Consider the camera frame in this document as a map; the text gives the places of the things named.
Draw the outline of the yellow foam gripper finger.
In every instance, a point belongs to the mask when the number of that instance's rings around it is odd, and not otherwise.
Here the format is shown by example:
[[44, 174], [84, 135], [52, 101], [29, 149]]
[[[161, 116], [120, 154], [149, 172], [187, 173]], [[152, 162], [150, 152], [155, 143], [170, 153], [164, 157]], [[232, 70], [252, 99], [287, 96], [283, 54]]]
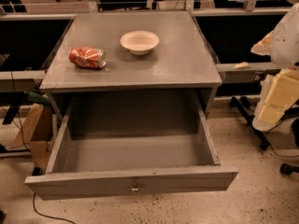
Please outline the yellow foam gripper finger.
[[267, 75], [262, 82], [261, 100], [254, 111], [253, 127], [269, 131], [298, 100], [298, 71], [282, 69], [275, 76]]
[[271, 50], [270, 44], [271, 44], [273, 33], [274, 32], [271, 31], [262, 40], [254, 44], [250, 52], [260, 56], [269, 55]]

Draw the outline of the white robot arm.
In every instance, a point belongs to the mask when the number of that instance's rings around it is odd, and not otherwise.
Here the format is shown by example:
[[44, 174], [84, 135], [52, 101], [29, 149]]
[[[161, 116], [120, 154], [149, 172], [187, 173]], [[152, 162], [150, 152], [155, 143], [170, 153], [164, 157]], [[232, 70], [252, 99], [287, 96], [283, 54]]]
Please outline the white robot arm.
[[252, 125], [269, 131], [299, 100], [299, 4], [296, 3], [275, 29], [251, 48], [258, 55], [269, 55], [281, 68], [262, 82], [261, 100], [254, 111]]

